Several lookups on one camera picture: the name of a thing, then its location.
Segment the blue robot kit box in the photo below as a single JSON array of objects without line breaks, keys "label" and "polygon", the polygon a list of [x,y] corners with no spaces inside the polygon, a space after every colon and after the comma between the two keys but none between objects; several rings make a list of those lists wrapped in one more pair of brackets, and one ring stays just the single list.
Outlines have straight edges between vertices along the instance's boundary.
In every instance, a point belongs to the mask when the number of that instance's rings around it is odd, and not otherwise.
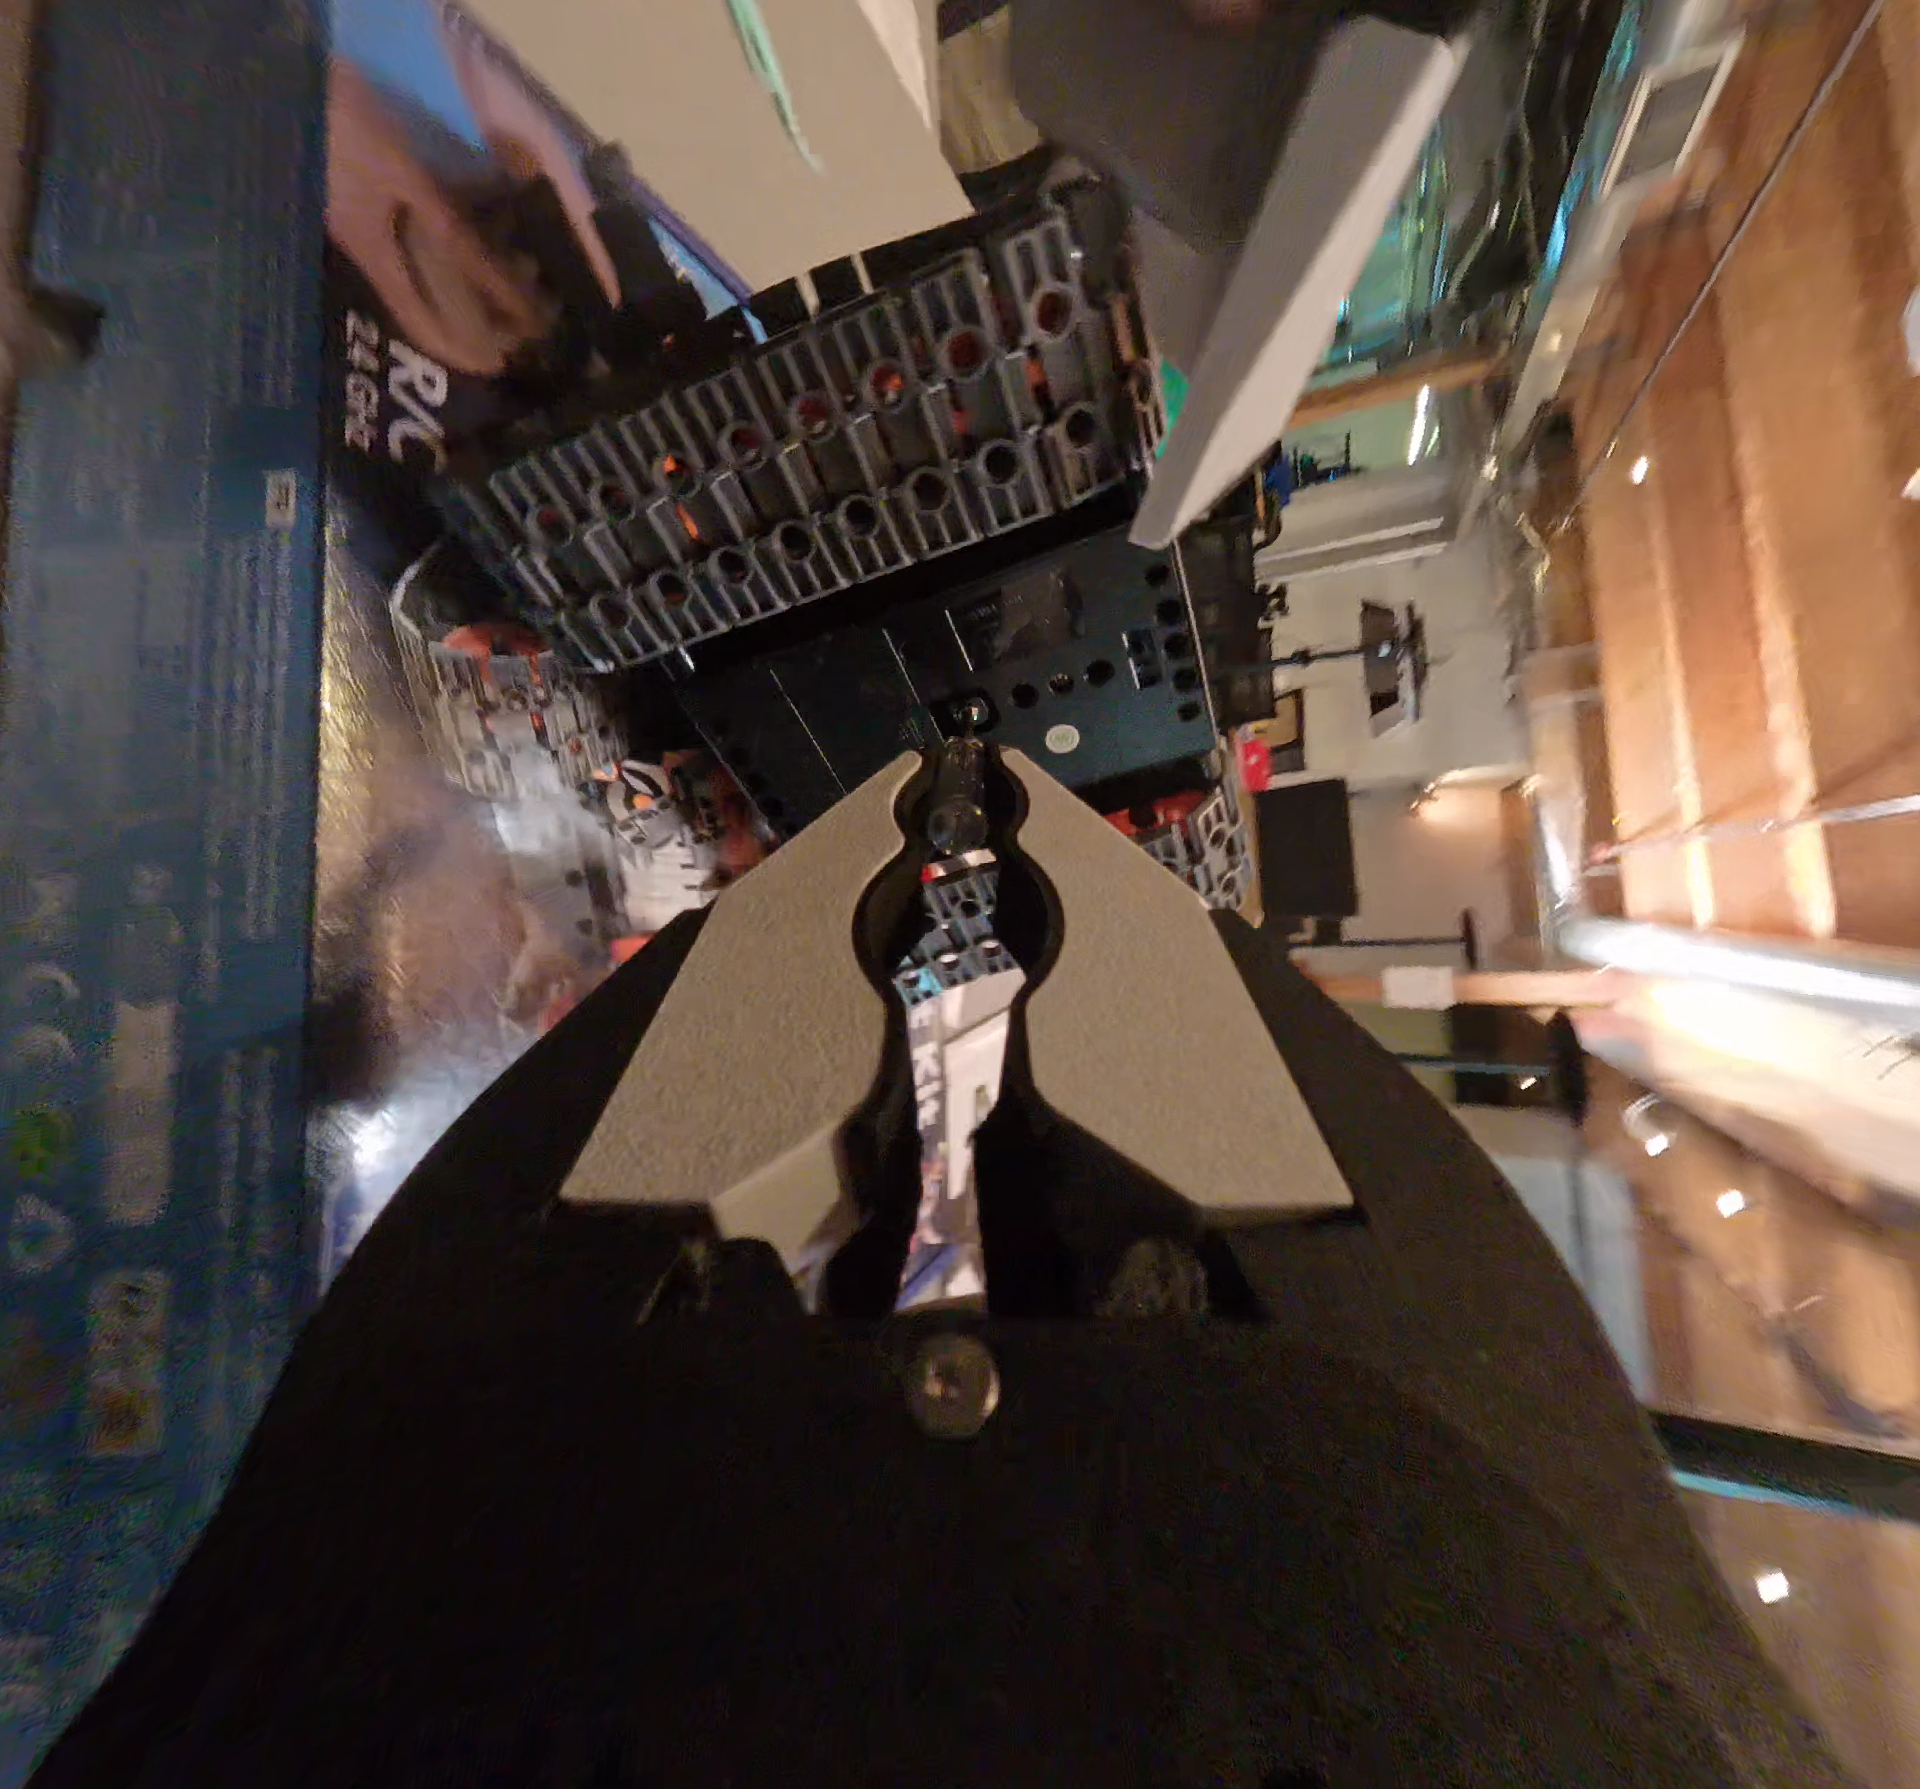
[{"label": "blue robot kit box", "polygon": [[443,536],[589,300],[736,273],[453,0],[32,0],[2,498],[2,1782],[446,1123],[700,893]]}]

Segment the teal tweezers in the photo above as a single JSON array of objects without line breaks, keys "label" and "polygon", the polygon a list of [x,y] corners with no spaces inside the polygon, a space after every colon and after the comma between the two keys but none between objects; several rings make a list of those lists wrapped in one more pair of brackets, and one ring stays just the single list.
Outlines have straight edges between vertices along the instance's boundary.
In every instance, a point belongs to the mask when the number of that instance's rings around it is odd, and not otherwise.
[{"label": "teal tweezers", "polygon": [[739,46],[746,69],[748,75],[755,75],[760,90],[765,93],[788,145],[799,155],[805,167],[822,175],[822,163],[803,135],[790,89],[785,86],[785,77],[780,72],[773,37],[763,19],[756,0],[722,0],[722,9],[735,27],[735,39]]}]

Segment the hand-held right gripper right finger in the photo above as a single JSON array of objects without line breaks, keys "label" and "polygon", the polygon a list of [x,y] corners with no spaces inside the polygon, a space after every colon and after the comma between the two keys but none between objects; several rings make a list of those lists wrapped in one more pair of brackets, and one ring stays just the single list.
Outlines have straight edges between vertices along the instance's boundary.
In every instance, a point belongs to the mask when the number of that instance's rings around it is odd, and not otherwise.
[{"label": "hand-held right gripper right finger", "polygon": [[1352,1213],[1342,1178],[1203,896],[1008,755],[1008,1252]]}]

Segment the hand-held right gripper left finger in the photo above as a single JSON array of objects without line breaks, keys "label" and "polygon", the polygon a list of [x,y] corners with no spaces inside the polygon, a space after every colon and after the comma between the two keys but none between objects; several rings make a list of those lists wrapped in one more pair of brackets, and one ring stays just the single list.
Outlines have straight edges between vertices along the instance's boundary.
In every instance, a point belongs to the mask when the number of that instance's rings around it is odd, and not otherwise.
[{"label": "hand-held right gripper left finger", "polygon": [[783,1258],[852,1233],[866,1205],[849,1129],[879,1078],[890,998],[853,923],[906,850],[898,805],[915,778],[916,755],[895,756],[719,890],[563,1202],[695,1209]]}]

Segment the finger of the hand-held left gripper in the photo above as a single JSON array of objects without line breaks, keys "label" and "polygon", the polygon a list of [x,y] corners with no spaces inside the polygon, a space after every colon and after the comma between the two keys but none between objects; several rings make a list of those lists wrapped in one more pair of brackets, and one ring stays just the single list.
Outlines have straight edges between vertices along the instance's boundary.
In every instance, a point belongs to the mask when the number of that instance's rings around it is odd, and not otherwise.
[{"label": "finger of the hand-held left gripper", "polygon": [[1469,27],[1422,37],[1380,19],[1332,37],[1142,489],[1136,549],[1170,546],[1282,435],[1472,47]]}]

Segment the small clear-handled screwdriver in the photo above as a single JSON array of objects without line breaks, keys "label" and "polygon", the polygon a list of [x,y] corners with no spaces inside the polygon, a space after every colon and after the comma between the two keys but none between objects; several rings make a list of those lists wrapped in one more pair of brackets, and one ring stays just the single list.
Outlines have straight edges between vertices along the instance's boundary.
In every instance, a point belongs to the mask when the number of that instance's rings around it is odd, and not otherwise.
[{"label": "small clear-handled screwdriver", "polygon": [[932,779],[919,808],[925,840],[922,880],[938,880],[955,862],[988,848],[995,828],[988,812],[988,750],[979,736],[958,735],[933,755]]}]

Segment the tracked building-block toy robot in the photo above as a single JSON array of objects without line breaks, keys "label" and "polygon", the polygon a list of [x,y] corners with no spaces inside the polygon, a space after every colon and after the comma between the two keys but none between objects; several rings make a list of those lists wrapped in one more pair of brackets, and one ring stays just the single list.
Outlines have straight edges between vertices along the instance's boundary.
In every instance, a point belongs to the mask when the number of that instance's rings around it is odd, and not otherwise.
[{"label": "tracked building-block toy robot", "polygon": [[558,189],[482,203],[552,322],[388,602],[513,890],[509,1036],[902,750],[1018,749],[1243,909],[1220,590],[1129,535],[1166,413],[1118,196],[1026,183],[710,315],[589,163],[616,295]]}]

